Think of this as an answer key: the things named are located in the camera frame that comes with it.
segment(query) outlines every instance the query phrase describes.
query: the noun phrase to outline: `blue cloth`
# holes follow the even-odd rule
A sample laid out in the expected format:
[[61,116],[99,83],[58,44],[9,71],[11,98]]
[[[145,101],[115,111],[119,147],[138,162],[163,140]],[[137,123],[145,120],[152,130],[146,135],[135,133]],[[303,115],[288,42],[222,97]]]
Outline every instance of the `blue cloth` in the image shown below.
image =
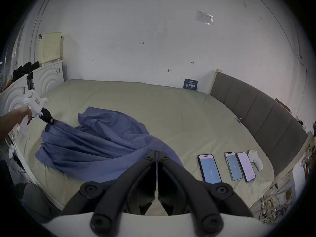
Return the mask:
[[75,128],[58,120],[47,124],[36,158],[68,176],[96,182],[118,178],[150,150],[182,165],[170,147],[124,113],[88,107],[78,121]]

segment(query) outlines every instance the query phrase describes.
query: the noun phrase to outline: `wall sign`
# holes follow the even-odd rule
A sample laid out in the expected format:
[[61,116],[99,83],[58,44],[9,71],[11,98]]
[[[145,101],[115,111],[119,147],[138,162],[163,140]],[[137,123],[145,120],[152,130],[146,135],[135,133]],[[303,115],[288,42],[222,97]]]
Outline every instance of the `wall sign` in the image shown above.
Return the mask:
[[184,80],[184,89],[192,89],[192,90],[197,90],[198,81],[191,80],[191,79],[185,79]]

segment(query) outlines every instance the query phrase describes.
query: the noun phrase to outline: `hand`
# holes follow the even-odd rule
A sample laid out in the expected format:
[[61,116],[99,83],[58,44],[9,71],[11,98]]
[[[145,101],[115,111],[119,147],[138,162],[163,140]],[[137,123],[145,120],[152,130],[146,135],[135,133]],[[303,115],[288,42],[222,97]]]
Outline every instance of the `hand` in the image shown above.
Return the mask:
[[19,115],[19,124],[21,123],[22,119],[27,115],[28,116],[28,119],[31,120],[31,116],[32,116],[32,112],[30,110],[29,107],[27,106],[24,106],[24,107],[21,107],[20,109],[17,109],[16,110],[18,115]]

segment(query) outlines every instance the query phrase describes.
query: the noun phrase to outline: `gray headboard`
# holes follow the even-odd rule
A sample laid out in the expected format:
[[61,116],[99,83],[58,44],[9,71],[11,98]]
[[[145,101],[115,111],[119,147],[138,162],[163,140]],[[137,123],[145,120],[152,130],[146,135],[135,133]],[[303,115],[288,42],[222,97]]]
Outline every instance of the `gray headboard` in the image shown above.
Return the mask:
[[255,87],[217,73],[211,95],[225,104],[266,153],[277,176],[303,146],[307,134],[278,102]]

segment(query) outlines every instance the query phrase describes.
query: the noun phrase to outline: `bed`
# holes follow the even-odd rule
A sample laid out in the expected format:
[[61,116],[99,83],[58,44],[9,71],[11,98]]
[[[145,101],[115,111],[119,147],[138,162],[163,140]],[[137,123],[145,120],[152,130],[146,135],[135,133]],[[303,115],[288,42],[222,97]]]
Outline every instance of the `bed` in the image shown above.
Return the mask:
[[[202,175],[198,155],[214,155],[223,182],[251,206],[270,187],[274,172],[271,162],[236,115],[215,97],[189,89],[178,89],[136,82],[69,80],[48,91],[46,108],[54,119],[78,126],[78,113],[87,107],[116,110],[143,123],[148,132],[165,142],[179,156],[184,167],[198,180]],[[30,139],[14,131],[17,154],[31,179],[60,209],[78,191],[82,182],[35,158],[41,145],[45,123],[34,119],[29,125]],[[263,170],[253,165],[256,178],[232,181],[224,152],[253,149],[263,162]]]

